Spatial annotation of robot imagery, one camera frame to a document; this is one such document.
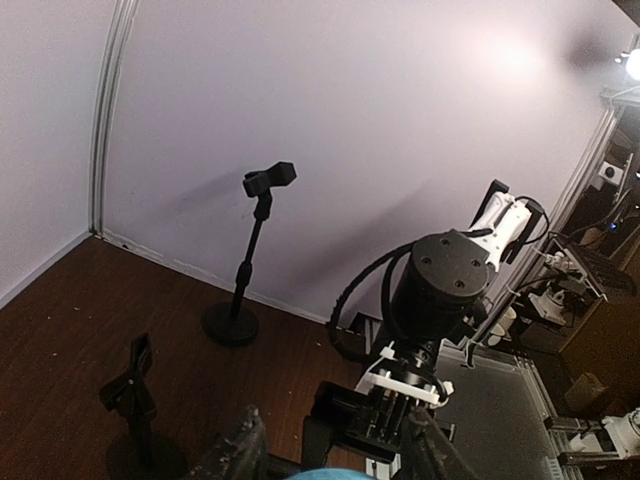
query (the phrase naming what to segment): wooden floor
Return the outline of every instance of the wooden floor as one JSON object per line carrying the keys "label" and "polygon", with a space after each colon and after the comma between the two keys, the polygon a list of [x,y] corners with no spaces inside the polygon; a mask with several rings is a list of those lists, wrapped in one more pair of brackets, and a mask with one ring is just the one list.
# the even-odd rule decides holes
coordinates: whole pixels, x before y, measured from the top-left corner
{"label": "wooden floor", "polygon": [[[358,367],[321,325],[259,304],[253,345],[215,345],[199,317],[229,297],[96,239],[58,262],[0,311],[0,479],[106,478],[105,450],[126,428],[97,393],[124,371],[143,332],[153,346],[154,429],[190,463],[248,403],[260,409],[270,451],[299,460],[318,383],[354,385]],[[335,463],[361,464],[344,453]]]}

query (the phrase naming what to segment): blue object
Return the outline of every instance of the blue object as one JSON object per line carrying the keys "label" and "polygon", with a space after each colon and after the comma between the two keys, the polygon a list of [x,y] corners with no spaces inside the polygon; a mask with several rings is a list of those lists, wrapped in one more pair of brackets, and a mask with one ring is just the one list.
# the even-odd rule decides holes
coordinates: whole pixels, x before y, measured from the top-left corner
{"label": "blue object", "polygon": [[323,468],[294,475],[289,480],[371,480],[364,473],[344,470],[342,468]]}

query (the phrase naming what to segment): lamp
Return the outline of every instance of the lamp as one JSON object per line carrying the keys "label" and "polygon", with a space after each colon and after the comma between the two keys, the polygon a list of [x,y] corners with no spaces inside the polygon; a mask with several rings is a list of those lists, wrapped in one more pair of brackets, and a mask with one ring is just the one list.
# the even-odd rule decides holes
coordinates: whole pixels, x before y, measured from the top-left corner
{"label": "lamp", "polygon": [[624,68],[631,78],[640,80],[640,49],[629,52]]}

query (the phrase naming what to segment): white wall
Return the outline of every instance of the white wall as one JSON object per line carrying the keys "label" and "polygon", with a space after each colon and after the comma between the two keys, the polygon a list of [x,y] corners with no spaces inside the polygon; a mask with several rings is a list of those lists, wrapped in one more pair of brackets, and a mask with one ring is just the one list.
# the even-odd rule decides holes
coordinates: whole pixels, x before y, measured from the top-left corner
{"label": "white wall", "polygon": [[[291,160],[250,289],[327,317],[379,254],[467,227],[493,178],[551,210],[635,29],[608,0],[142,2],[106,226],[230,285],[242,175]],[[377,292],[359,295],[373,313]]]}
{"label": "white wall", "polygon": [[112,12],[98,0],[0,2],[0,306],[87,230]]}

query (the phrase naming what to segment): black motor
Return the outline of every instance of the black motor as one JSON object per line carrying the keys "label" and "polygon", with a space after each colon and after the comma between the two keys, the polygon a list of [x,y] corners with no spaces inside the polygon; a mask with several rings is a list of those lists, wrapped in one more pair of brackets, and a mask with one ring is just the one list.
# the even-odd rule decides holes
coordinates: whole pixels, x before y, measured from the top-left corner
{"label": "black motor", "polygon": [[416,241],[391,302],[400,333],[415,342],[455,341],[451,336],[493,278],[488,256],[456,230]]}

